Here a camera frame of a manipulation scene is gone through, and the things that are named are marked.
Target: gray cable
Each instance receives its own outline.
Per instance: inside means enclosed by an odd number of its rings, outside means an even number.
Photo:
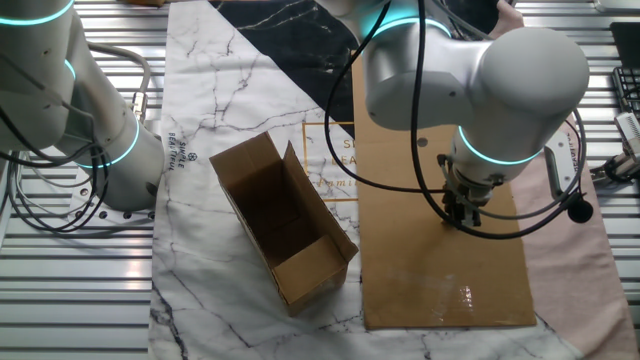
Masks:
[[[584,130],[584,124],[582,123],[582,119],[579,118],[578,116],[576,116],[576,123],[578,124],[578,126],[580,127],[580,160],[578,161],[578,172],[576,173],[576,175],[573,177],[573,180],[571,181],[571,183],[568,186],[568,190],[563,192],[562,195],[560,195],[558,198],[556,198],[552,203],[550,203],[549,205],[543,207],[540,210],[531,212],[529,214],[522,214],[522,215],[515,215],[515,216],[509,216],[509,215],[500,215],[500,214],[494,214],[494,213],[490,213],[488,211],[482,210],[480,209],[478,206],[476,206],[475,204],[473,204],[471,201],[469,201],[466,197],[464,197],[464,195],[462,195],[458,189],[456,189],[456,187],[453,184],[453,181],[451,180],[451,177],[449,176],[449,172],[447,171],[447,169],[445,168],[445,166],[441,166],[442,169],[442,174],[444,175],[444,178],[446,180],[447,183],[447,189],[451,190],[451,192],[456,196],[456,198],[463,203],[465,206],[467,206],[468,208],[477,211],[479,214],[494,218],[494,219],[499,219],[499,220],[522,220],[522,219],[528,219],[528,218],[532,218],[534,216],[538,216],[538,215],[542,215],[545,212],[551,210],[554,206],[558,205],[559,203],[565,201],[570,193],[571,193],[571,189],[573,189],[576,184],[578,184],[578,182],[580,181],[580,177],[582,176],[582,171],[584,170],[584,166],[587,162],[587,137],[586,137],[586,133]]]
[[[89,50],[96,51],[104,54],[110,54],[115,56],[121,56],[130,59],[131,61],[140,64],[142,66],[142,71],[144,74],[142,75],[142,83],[140,84],[140,92],[145,93],[149,88],[149,81],[151,80],[151,67],[147,62],[147,59],[142,57],[139,54],[134,53],[133,51],[125,50],[122,48],[117,48],[104,44],[96,44],[96,43],[88,43]]]
[[[485,34],[483,31],[479,30],[478,28],[476,28],[475,26],[469,24],[468,22],[464,21],[461,17],[459,17],[458,15],[456,15],[453,11],[449,10],[449,8],[446,5],[443,5],[440,1],[438,0],[432,0],[431,1],[434,5],[436,5],[440,10],[444,11],[448,17],[450,17],[451,19],[453,19],[456,23],[458,23],[458,25],[462,26],[463,28],[465,28],[467,31],[469,31],[470,33],[484,39],[484,40],[493,40],[492,38],[489,37],[489,35]]]
[[[31,156],[29,156],[28,152],[25,152],[25,159],[27,161],[32,161]],[[88,177],[85,181],[77,183],[77,184],[72,184],[72,185],[65,185],[65,184],[58,184],[55,181],[51,181],[49,179],[47,179],[46,176],[44,176],[44,174],[42,172],[40,172],[40,170],[38,170],[38,168],[31,168],[31,170],[36,173],[36,176],[38,176],[42,181],[51,184],[53,186],[59,187],[59,188],[66,188],[66,189],[73,189],[73,188],[77,188],[80,187],[82,185],[85,185],[87,183],[89,183],[89,181],[91,181],[91,177]]]

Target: box flap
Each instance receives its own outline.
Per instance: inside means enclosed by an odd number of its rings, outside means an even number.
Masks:
[[[269,133],[265,132],[213,156],[210,161],[220,184],[231,190],[248,177],[276,167],[282,160]]]
[[[323,236],[275,267],[273,274],[283,298],[293,304],[346,265],[331,238]]]
[[[287,146],[283,162],[285,171],[291,176],[292,185],[303,195],[302,201],[304,202],[305,210],[311,220],[319,227],[319,232],[329,235],[344,260],[346,262],[351,261],[358,253],[358,247],[344,233],[336,219],[329,212],[329,209],[327,209],[327,205],[309,182],[309,178],[304,169],[302,169],[291,142]]]

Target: metal slotted surface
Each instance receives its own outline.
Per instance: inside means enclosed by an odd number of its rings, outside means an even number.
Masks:
[[[159,122],[168,7],[77,0],[75,8],[89,41],[124,47],[150,60],[154,78],[147,119]],[[131,101],[141,68],[113,56],[94,56]],[[78,168],[45,169],[44,174],[73,184]],[[72,189],[51,187],[31,170],[23,178],[24,191],[33,200],[52,211],[68,210]],[[53,225],[66,221],[45,220]],[[54,238],[15,215],[9,219],[0,249],[0,359],[148,358],[153,223],[115,229],[100,220],[92,224],[94,230]]]
[[[154,9],[78,0],[75,7],[89,41],[124,47],[149,59],[154,78],[147,119],[159,121],[168,6]],[[600,165],[620,153],[620,135],[613,123],[619,110],[609,77],[620,61],[608,27],[613,21],[640,18],[601,14],[590,1],[520,1],[517,7],[527,26],[564,32],[589,58],[591,81],[579,109],[587,128],[589,165]],[[141,69],[112,56],[94,56],[130,101]],[[45,174],[71,184],[77,168],[65,166]],[[52,210],[68,208],[69,190],[52,188],[28,170],[24,187]],[[634,323],[640,329],[640,193],[633,185],[600,190],[598,195]],[[118,230],[99,236],[78,232],[61,239],[34,231],[15,217],[9,219],[0,249],[0,359],[147,359],[152,224]]]

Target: white robotic arm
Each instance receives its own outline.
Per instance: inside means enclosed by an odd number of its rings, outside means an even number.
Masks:
[[[483,206],[493,187],[517,177],[576,108],[589,67],[577,44],[548,29],[516,29],[495,41],[453,40],[441,21],[447,16],[433,1],[425,1],[430,17],[418,123],[459,125],[448,185]],[[387,1],[318,3],[363,39]],[[508,28],[503,21],[495,34]],[[417,1],[394,0],[363,53],[366,106],[380,126],[410,128],[419,36]]]
[[[155,204],[164,153],[161,141],[102,73],[84,37],[73,0],[0,1],[0,107],[37,149],[56,146],[66,155],[95,139],[109,155],[111,191],[99,194],[112,208],[135,211]],[[46,91],[16,70],[19,67]],[[70,103],[92,115],[70,113]],[[0,151],[26,150],[0,122]],[[89,153],[76,159],[91,174]],[[104,179],[97,179],[102,188]]]

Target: flattened cardboard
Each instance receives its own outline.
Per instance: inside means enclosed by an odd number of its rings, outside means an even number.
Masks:
[[[359,62],[353,82],[358,174],[418,188],[409,132],[384,129],[369,118]],[[449,153],[454,130],[441,126],[419,132],[428,139],[420,156],[430,188],[444,184],[436,155]],[[536,324],[522,240],[484,240],[452,229],[420,194],[358,183],[358,197],[367,328]],[[510,187],[496,188],[486,210],[514,215]],[[479,229],[506,233],[519,228],[515,221],[483,217]]]
[[[291,143],[280,159],[263,133],[210,161],[289,315],[344,283],[358,248],[309,182]]]

